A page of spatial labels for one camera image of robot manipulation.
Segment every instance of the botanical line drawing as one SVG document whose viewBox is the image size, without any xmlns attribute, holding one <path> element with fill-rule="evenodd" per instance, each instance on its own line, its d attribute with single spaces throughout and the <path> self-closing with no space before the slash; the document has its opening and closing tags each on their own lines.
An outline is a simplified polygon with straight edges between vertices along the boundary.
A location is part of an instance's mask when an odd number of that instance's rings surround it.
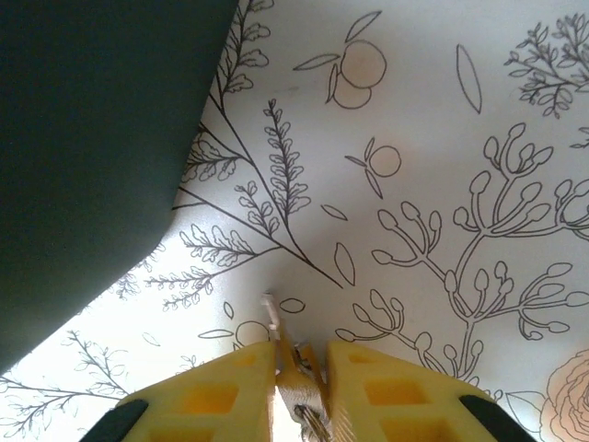
<svg viewBox="0 0 589 442">
<path fill-rule="evenodd" d="M 143 333 L 141 333 L 141 337 L 144 338 L 144 341 L 146 341 L 150 345 L 153 345 L 154 347 L 161 347 L 161 344 L 157 341 L 153 334 L 144 331 Z"/>
<path fill-rule="evenodd" d="M 337 209 L 332 205 L 322 204 L 321 208 L 323 209 L 323 212 L 325 212 L 332 218 L 340 219 L 341 221 L 348 221 L 348 217 L 340 209 Z"/>
<path fill-rule="evenodd" d="M 589 439 L 589 350 L 583 350 L 556 368 L 546 393 L 506 393 L 515 419 L 542 442 Z"/>
<path fill-rule="evenodd" d="M 572 149 L 585 149 L 586 147 L 589 147 L 589 126 L 580 127 L 579 132 L 586 135 L 586 138 L 585 138 L 584 142 L 572 144 L 571 145 Z"/>
<path fill-rule="evenodd" d="M 269 62 L 268 57 L 260 49 L 244 51 L 251 42 L 270 36 L 267 27 L 258 22 L 250 24 L 250 18 L 272 6 L 272 1 L 249 0 L 244 6 L 238 7 L 225 55 L 216 74 L 216 86 L 214 85 L 209 94 L 209 102 L 231 133 L 232 141 L 228 143 L 221 140 L 206 122 L 202 121 L 183 177 L 185 183 L 196 179 L 207 181 L 213 177 L 225 181 L 235 173 L 237 167 L 245 163 L 255 172 L 256 179 L 246 185 L 237 185 L 234 190 L 239 195 L 237 201 L 246 210 L 247 216 L 242 217 L 239 213 L 229 212 L 185 186 L 181 186 L 179 190 L 189 195 L 193 202 L 174 207 L 175 210 L 179 210 L 206 205 L 238 222 L 248 232 L 266 238 L 271 246 L 265 250 L 255 251 L 236 230 L 227 232 L 215 226 L 214 231 L 209 234 L 192 225 L 190 233 L 180 234 L 185 246 L 191 249 L 193 257 L 200 257 L 204 262 L 214 263 L 221 269 L 211 273 L 191 266 L 190 270 L 187 269 L 181 274 L 159 275 L 145 280 L 148 286 L 156 285 L 162 289 L 166 286 L 172 289 L 178 286 L 183 290 L 164 301 L 164 310 L 176 309 L 180 305 L 187 308 L 197 304 L 202 290 L 207 294 L 213 292 L 212 281 L 216 276 L 275 250 L 289 253 L 336 286 L 343 288 L 339 281 L 321 270 L 306 256 L 295 239 L 293 216 L 310 205 L 311 198 L 306 194 L 308 185 L 301 181 L 301 174 L 305 169 L 298 162 L 300 153 L 294 150 L 294 140 L 289 134 L 291 124 L 283 117 L 283 109 L 277 106 L 276 99 L 271 99 L 268 101 L 268 107 L 263 110 L 270 121 L 264 128 L 271 148 L 268 156 L 271 162 L 269 179 L 268 174 L 260 168 L 259 162 L 249 153 L 246 141 L 227 113 L 225 102 L 228 96 L 253 87 L 253 82 L 246 76 L 248 69 L 264 67 Z M 288 240 L 279 239 L 279 234 L 285 234 Z"/>
<path fill-rule="evenodd" d="M 280 303 L 280 310 L 286 313 L 296 314 L 301 313 L 306 307 L 306 304 L 296 297 L 286 298 Z"/>
<path fill-rule="evenodd" d="M 9 397 L 11 407 L 17 411 L 15 418 L 0 418 L 0 426 L 8 428 L 5 437 L 16 434 L 24 436 L 26 433 L 37 435 L 42 429 L 48 428 L 53 412 L 75 414 L 75 402 L 78 399 L 95 398 L 113 401 L 114 404 L 130 393 L 123 387 L 126 368 L 118 361 L 119 353 L 123 350 L 110 350 L 85 341 L 78 331 L 69 331 L 63 345 L 77 350 L 81 362 L 75 370 L 86 371 L 94 382 L 85 390 L 72 390 L 53 385 L 32 386 L 18 381 L 10 372 L 0 376 L 0 392 L 12 394 Z"/>
<path fill-rule="evenodd" d="M 480 115 L 482 93 L 480 91 L 479 76 L 477 76 L 477 70 L 467 49 L 461 44 L 456 45 L 456 75 L 468 104 Z"/>
<path fill-rule="evenodd" d="M 341 108 L 360 109 L 370 101 L 373 87 L 385 77 L 387 59 L 382 51 L 370 41 L 356 39 L 381 13 L 370 12 L 352 24 L 343 53 L 322 53 L 293 68 L 294 71 L 309 71 L 331 64 L 326 103 L 333 100 Z"/>
<path fill-rule="evenodd" d="M 364 169 L 364 175 L 375 191 L 378 198 L 383 199 L 383 191 L 378 184 L 378 178 L 388 178 L 395 175 L 401 168 L 401 155 L 392 145 L 381 145 L 375 148 L 375 138 L 372 137 L 364 149 L 364 160 L 346 155 L 345 158 L 356 166 Z"/>
<path fill-rule="evenodd" d="M 352 256 L 346 249 L 346 246 L 338 242 L 335 246 L 335 253 L 333 254 L 333 261 L 338 268 L 341 276 L 349 285 L 356 285 L 356 268 L 353 265 Z"/>
<path fill-rule="evenodd" d="M 217 109 L 224 115 L 225 122 L 231 125 L 228 117 L 226 117 L 225 110 L 220 107 Z M 270 167 L 272 176 L 269 181 L 266 180 L 265 175 L 262 174 L 257 163 L 250 156 L 246 145 L 231 126 L 237 142 L 245 152 L 245 156 L 241 160 L 253 167 L 263 188 L 263 191 L 259 191 L 258 184 L 254 180 L 251 180 L 245 186 L 235 186 L 235 192 L 240 195 L 237 201 L 241 207 L 247 210 L 246 219 L 226 211 L 184 187 L 179 189 L 191 196 L 195 203 L 183 204 L 180 208 L 208 205 L 228 218 L 237 221 L 249 231 L 266 238 L 272 246 L 265 250 L 254 251 L 236 230 L 224 232 L 219 226 L 214 226 L 211 234 L 208 234 L 198 226 L 191 225 L 190 233 L 182 231 L 179 234 L 184 245 L 191 249 L 191 256 L 201 258 L 203 262 L 212 262 L 218 267 L 222 267 L 222 269 L 210 273 L 199 267 L 191 266 L 190 271 L 184 271 L 181 275 L 173 273 L 169 276 L 159 275 L 145 280 L 147 285 L 156 285 L 160 289 L 165 286 L 174 289 L 178 285 L 180 289 L 184 290 L 178 295 L 172 295 L 171 299 L 165 300 L 164 309 L 176 309 L 179 305 L 187 308 L 198 304 L 202 290 L 209 295 L 213 292 L 212 281 L 216 276 L 275 250 L 288 252 L 316 272 L 321 273 L 333 284 L 342 288 L 340 282 L 317 267 L 306 256 L 295 239 L 291 224 L 293 215 L 311 203 L 311 198 L 306 196 L 308 186 L 300 182 L 300 176 L 305 169 L 297 163 L 300 154 L 293 150 L 293 139 L 288 137 L 291 124 L 283 120 L 283 110 L 276 106 L 275 99 L 268 102 L 268 108 L 264 110 L 264 115 L 271 119 L 271 125 L 266 126 L 264 129 L 268 135 L 268 144 L 273 149 L 269 154 L 272 163 Z M 195 149 L 199 148 L 205 134 L 211 134 L 211 132 L 207 130 L 197 135 Z M 286 232 L 292 246 L 278 240 L 276 233 L 280 228 Z"/>
<path fill-rule="evenodd" d="M 179 375 L 180 373 L 182 373 L 186 370 L 190 370 L 192 368 L 195 368 L 197 366 L 201 366 L 202 364 L 204 364 L 204 361 L 199 361 L 196 358 L 196 355 L 190 355 L 190 356 L 182 355 L 180 357 L 180 359 L 182 360 L 182 364 L 180 364 L 180 371 L 176 372 L 177 375 Z"/>
<path fill-rule="evenodd" d="M 382 228 L 401 238 L 412 258 L 401 260 L 390 251 L 373 250 L 375 261 L 380 265 L 395 265 L 398 267 L 414 267 L 424 264 L 439 279 L 445 292 L 450 308 L 464 324 L 462 343 L 456 347 L 452 344 L 444 346 L 443 362 L 431 351 L 432 335 L 424 331 L 415 339 L 411 339 L 404 331 L 405 309 L 397 298 L 390 298 L 385 302 L 380 294 L 373 290 L 370 302 L 373 308 L 383 310 L 387 315 L 387 323 L 376 322 L 368 311 L 360 304 L 353 304 L 353 312 L 360 322 L 367 323 L 376 334 L 362 335 L 348 329 L 337 329 L 338 336 L 346 341 L 373 341 L 387 336 L 393 336 L 415 350 L 422 364 L 450 374 L 454 377 L 472 381 L 473 372 L 483 352 L 483 342 L 474 340 L 473 333 L 477 324 L 484 320 L 491 320 L 502 315 L 517 316 L 518 329 L 522 336 L 529 341 L 541 340 L 545 332 L 563 333 L 569 330 L 569 325 L 550 320 L 545 322 L 535 316 L 537 310 L 548 310 L 555 307 L 576 308 L 589 304 L 589 295 L 583 291 L 565 291 L 565 285 L 559 279 L 572 270 L 568 262 L 551 264 L 542 274 L 528 282 L 518 294 L 515 293 L 514 279 L 509 273 L 505 261 L 497 261 L 489 271 L 479 268 L 474 281 L 466 281 L 465 270 L 483 240 L 494 238 L 539 238 L 552 235 L 560 231 L 571 231 L 577 237 L 589 240 L 589 210 L 577 219 L 570 219 L 567 207 L 579 203 L 580 199 L 589 193 L 589 180 L 583 180 L 576 185 L 567 179 L 561 182 L 554 191 L 553 204 L 538 203 L 543 185 L 539 181 L 520 184 L 524 177 L 531 176 L 538 168 L 546 164 L 552 155 L 553 147 L 536 149 L 533 143 L 523 147 L 515 147 L 515 142 L 525 133 L 525 124 L 514 125 L 507 135 L 506 141 L 500 146 L 499 140 L 491 136 L 484 147 L 484 156 L 499 173 L 502 188 L 497 195 L 490 195 L 487 188 L 491 181 L 491 173 L 482 171 L 470 183 L 470 205 L 458 207 L 454 212 L 454 224 L 462 227 L 474 237 L 460 254 L 455 266 L 445 270 L 432 258 L 432 251 L 438 245 L 443 227 L 442 217 L 437 211 L 429 214 L 426 225 L 424 215 L 412 203 L 405 201 L 401 204 L 403 221 L 397 219 L 387 210 L 378 211 L 378 220 Z M 485 214 L 481 200 L 491 198 L 494 201 L 490 211 Z M 548 227 L 540 227 L 542 220 L 551 220 Z M 421 234 L 416 237 L 406 230 L 404 225 L 413 224 Z M 476 294 L 477 301 L 466 301 L 467 293 Z"/>
<path fill-rule="evenodd" d="M 526 81 L 520 100 L 543 107 L 545 117 L 559 119 L 571 108 L 574 93 L 589 92 L 588 24 L 578 13 L 559 18 L 554 32 L 540 22 L 509 53 L 504 65 L 515 67 L 509 75 Z"/>
<path fill-rule="evenodd" d="M 129 296 L 138 295 L 141 292 L 139 284 L 137 283 L 137 276 L 135 275 L 138 270 L 146 270 L 151 273 L 154 270 L 153 263 L 158 261 L 159 253 L 166 251 L 164 244 L 158 244 L 157 247 L 147 255 L 143 260 L 124 274 L 119 280 L 114 283 L 110 288 L 109 292 L 115 293 L 119 299 L 126 300 Z"/>
<path fill-rule="evenodd" d="M 224 303 L 224 312 L 231 321 L 234 320 L 235 311 L 228 302 Z M 198 336 L 201 339 L 234 338 L 234 341 L 232 342 L 233 350 L 238 350 L 250 343 L 269 341 L 270 331 L 265 324 L 262 324 L 257 320 L 244 320 L 239 322 L 235 328 L 212 329 L 209 331 L 203 331 L 202 333 L 199 333 Z"/>
</svg>

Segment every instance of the square hole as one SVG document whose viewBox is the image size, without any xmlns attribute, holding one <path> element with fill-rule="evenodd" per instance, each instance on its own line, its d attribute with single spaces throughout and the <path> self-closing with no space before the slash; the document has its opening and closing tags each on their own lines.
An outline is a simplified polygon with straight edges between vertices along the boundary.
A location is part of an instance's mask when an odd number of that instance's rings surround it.
<svg viewBox="0 0 589 442">
<path fill-rule="evenodd" d="M 211 428 L 158 428 L 151 431 L 149 442 L 213 442 L 213 436 L 214 430 Z"/>
<path fill-rule="evenodd" d="M 191 386 L 179 413 L 225 414 L 236 401 L 239 387 L 232 383 L 202 383 Z"/>
<path fill-rule="evenodd" d="M 407 379 L 375 379 L 364 383 L 371 405 L 412 405 L 427 403 L 420 386 Z"/>
<path fill-rule="evenodd" d="M 380 426 L 388 442 L 459 442 L 445 420 L 383 419 Z"/>
</svg>

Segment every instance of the leaf illustration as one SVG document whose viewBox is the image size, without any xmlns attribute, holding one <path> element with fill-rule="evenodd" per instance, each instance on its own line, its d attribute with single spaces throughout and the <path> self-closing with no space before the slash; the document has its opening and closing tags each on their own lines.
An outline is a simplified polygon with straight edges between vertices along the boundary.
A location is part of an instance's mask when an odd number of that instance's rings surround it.
<svg viewBox="0 0 589 442">
<path fill-rule="evenodd" d="M 239 64 L 247 67 L 264 67 L 267 66 L 269 62 L 268 57 L 259 49 L 245 52 L 239 58 Z"/>
<path fill-rule="evenodd" d="M 589 135 L 589 127 L 580 127 L 579 132 L 585 135 Z M 585 142 L 574 143 L 570 146 L 571 149 L 585 149 L 589 147 L 589 136 L 584 140 Z"/>
<path fill-rule="evenodd" d="M 216 176 L 220 181 L 226 180 L 236 171 L 239 157 L 221 153 L 219 149 L 206 140 L 197 139 L 192 144 L 188 161 L 184 167 L 182 182 L 198 178 L 207 181 Z"/>
<path fill-rule="evenodd" d="M 346 158 L 348 161 L 351 161 L 353 164 L 360 166 L 361 168 L 366 167 L 366 163 L 364 163 L 361 159 L 352 157 L 351 155 L 346 155 L 344 158 Z"/>
<path fill-rule="evenodd" d="M 338 64 L 334 63 L 331 67 L 331 73 L 329 74 L 329 83 L 328 83 L 328 99 L 325 101 L 329 103 L 333 96 L 335 95 L 335 89 L 338 87 L 338 74 L 340 73 L 340 69 L 338 68 Z"/>
<path fill-rule="evenodd" d="M 274 187 L 271 195 L 288 228 L 289 215 L 311 204 L 311 199 L 303 195 L 308 186 L 296 182 L 305 169 L 296 164 L 300 153 L 292 150 L 293 140 L 286 137 L 291 124 L 289 122 L 281 123 L 283 111 L 276 108 L 275 99 L 268 102 L 268 108 L 264 110 L 264 114 L 272 119 L 272 126 L 265 128 L 266 134 L 270 136 L 268 144 L 279 152 L 278 154 L 270 154 L 270 161 L 273 163 L 270 171 L 274 175 L 270 178 L 270 183 Z M 262 213 L 270 215 L 271 208 L 262 206 Z M 275 225 L 275 222 L 272 222 L 272 227 L 270 224 L 267 225 L 267 231 L 270 234 L 276 228 L 278 226 Z"/>
<path fill-rule="evenodd" d="M 298 64 L 293 68 L 294 71 L 308 71 L 311 69 L 316 69 L 324 64 L 329 64 L 331 62 L 335 62 L 338 60 L 340 56 L 336 53 L 323 53 L 321 55 L 317 55 L 316 57 L 307 60 L 301 64 Z"/>
<path fill-rule="evenodd" d="M 329 204 L 322 204 L 321 208 L 323 209 L 323 211 L 328 214 L 329 216 L 336 218 L 336 219 L 340 219 L 341 221 L 348 221 L 348 217 L 346 215 L 344 215 L 341 210 L 336 209 L 335 207 L 333 207 L 332 205 Z"/>
<path fill-rule="evenodd" d="M 204 262 L 215 262 L 221 267 L 229 267 L 241 257 L 255 255 L 253 249 L 235 230 L 230 231 L 229 239 L 219 226 L 213 226 L 210 239 L 202 229 L 193 224 L 191 235 L 192 238 L 186 232 L 179 233 L 184 245 L 192 249 L 191 256 L 200 257 Z M 187 283 L 180 282 L 180 288 L 185 288 L 183 284 Z"/>
<path fill-rule="evenodd" d="M 368 180 L 368 183 L 370 184 L 370 187 L 372 187 L 372 190 L 375 191 L 376 196 L 378 196 L 378 198 L 380 198 L 382 200 L 383 199 L 383 193 L 380 190 L 380 186 L 378 185 L 378 181 L 376 180 L 376 177 L 368 169 L 366 169 L 364 172 L 366 174 L 366 179 Z"/>
<path fill-rule="evenodd" d="M 482 94 L 477 70 L 466 48 L 458 44 L 456 46 L 456 74 L 462 88 L 462 93 L 470 104 L 470 107 L 480 114 L 482 108 Z"/>
<path fill-rule="evenodd" d="M 229 304 L 227 301 L 225 301 L 223 303 L 223 311 L 225 312 L 226 316 L 231 320 L 235 316 L 235 312 L 233 311 L 233 307 L 231 307 L 231 304 Z"/>
<path fill-rule="evenodd" d="M 350 27 L 350 30 L 348 30 L 348 35 L 346 35 L 346 43 L 358 37 L 358 35 L 363 30 L 368 28 L 372 24 L 372 22 L 375 21 L 378 18 L 378 16 L 380 16 L 381 13 L 382 11 L 369 12 L 365 16 L 361 16 L 356 21 L 354 21 L 352 26 Z"/>
<path fill-rule="evenodd" d="M 233 336 L 233 332 L 225 329 L 215 329 L 200 333 L 198 336 L 201 339 L 229 338 Z"/>
<path fill-rule="evenodd" d="M 350 285 L 356 285 L 356 268 L 353 265 L 352 257 L 348 249 L 340 242 L 336 244 L 333 261 L 335 261 L 335 266 L 343 279 Z"/>
<path fill-rule="evenodd" d="M 266 26 L 262 26 L 260 23 L 254 23 L 243 31 L 243 38 L 247 41 L 255 41 L 267 37 L 270 37 L 270 29 Z"/>
<path fill-rule="evenodd" d="M 274 0 L 252 0 L 249 2 L 248 9 L 252 12 L 260 12 L 273 6 Z"/>
<path fill-rule="evenodd" d="M 246 77 L 245 74 L 239 74 L 238 76 L 234 76 L 231 78 L 231 81 L 227 84 L 227 92 L 230 94 L 235 94 L 240 90 L 244 89 L 252 89 L 254 84 L 251 82 L 249 78 Z"/>
<path fill-rule="evenodd" d="M 540 431 L 540 413 L 546 398 L 537 391 L 507 393 L 507 403 L 517 422 L 531 433 Z"/>
<path fill-rule="evenodd" d="M 372 152 L 375 148 L 375 138 L 372 137 L 368 144 L 366 145 L 366 149 L 364 150 L 364 161 L 368 161 L 372 156 Z"/>
<path fill-rule="evenodd" d="M 589 54 L 585 14 L 559 18 L 556 28 L 549 32 L 549 26 L 538 23 L 516 46 L 522 51 L 510 51 L 504 65 L 517 67 L 509 76 L 526 77 L 519 87 L 520 100 L 544 107 L 543 116 L 558 120 L 562 112 L 571 108 L 573 93 L 589 92 Z"/>
<path fill-rule="evenodd" d="M 154 347 L 160 347 L 161 345 L 159 344 L 159 342 L 157 341 L 156 338 L 154 338 L 151 334 L 149 334 L 147 331 L 143 332 L 141 334 L 141 336 L 144 338 L 144 341 L 146 341 L 147 343 L 153 345 Z"/>
<path fill-rule="evenodd" d="M 306 304 L 295 297 L 289 297 L 280 303 L 280 309 L 286 313 L 300 313 L 306 307 Z"/>
</svg>

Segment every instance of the flower bud illustration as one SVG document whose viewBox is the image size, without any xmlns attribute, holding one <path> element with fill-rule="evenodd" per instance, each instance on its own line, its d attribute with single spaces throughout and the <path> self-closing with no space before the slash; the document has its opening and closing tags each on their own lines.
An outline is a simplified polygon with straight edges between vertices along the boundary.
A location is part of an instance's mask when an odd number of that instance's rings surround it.
<svg viewBox="0 0 589 442">
<path fill-rule="evenodd" d="M 454 211 L 454 224 L 464 226 L 468 222 L 468 211 L 464 207 L 458 207 Z"/>
<path fill-rule="evenodd" d="M 470 183 L 470 193 L 479 194 L 485 192 L 489 185 L 489 181 L 491 181 L 491 174 L 487 170 L 483 170 Z"/>
<path fill-rule="evenodd" d="M 483 269 L 479 269 L 475 277 L 475 288 L 480 292 L 489 288 L 489 275 Z"/>
<path fill-rule="evenodd" d="M 415 348 L 417 348 L 420 352 L 427 352 L 430 348 L 432 348 L 432 335 L 427 331 L 422 331 L 415 340 Z"/>
<path fill-rule="evenodd" d="M 401 212 L 409 221 L 414 221 L 421 215 L 417 207 L 407 201 L 401 203 Z"/>
<path fill-rule="evenodd" d="M 398 226 L 397 219 L 389 211 L 384 209 L 378 211 L 378 220 L 386 230 L 393 230 Z"/>
<path fill-rule="evenodd" d="M 552 264 L 546 270 L 546 275 L 550 278 L 556 278 L 558 276 L 563 276 L 564 274 L 570 272 L 572 269 L 572 265 L 567 262 L 557 262 L 556 264 Z"/>
<path fill-rule="evenodd" d="M 358 318 L 358 320 L 360 322 L 370 322 L 370 317 L 368 316 L 368 313 L 366 313 L 366 310 L 364 310 L 364 308 L 360 305 L 360 304 L 353 304 L 353 313 L 356 315 L 356 318 Z"/>
<path fill-rule="evenodd" d="M 430 215 L 430 229 L 437 232 L 442 227 L 442 217 L 437 210 Z"/>
<path fill-rule="evenodd" d="M 560 198 L 560 199 L 565 198 L 566 196 L 569 196 L 569 193 L 571 192 L 571 187 L 572 187 L 572 181 L 571 180 L 565 180 L 565 181 L 563 181 L 554 190 L 554 196 L 556 196 L 557 198 Z"/>
<path fill-rule="evenodd" d="M 520 197 L 522 198 L 522 201 L 530 203 L 540 195 L 540 191 L 542 191 L 542 185 L 539 182 L 532 182 L 522 189 Z"/>
</svg>

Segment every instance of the white wallpaper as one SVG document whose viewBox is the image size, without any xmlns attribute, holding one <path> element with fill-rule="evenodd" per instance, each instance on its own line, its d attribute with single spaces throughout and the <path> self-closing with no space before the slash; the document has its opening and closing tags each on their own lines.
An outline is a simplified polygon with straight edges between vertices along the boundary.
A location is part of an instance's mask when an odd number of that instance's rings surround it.
<svg viewBox="0 0 589 442">
<path fill-rule="evenodd" d="M 589 440 L 583 1 L 242 1 L 162 243 L 0 377 L 0 430 L 77 440 L 268 339 L 369 345 Z"/>
</svg>

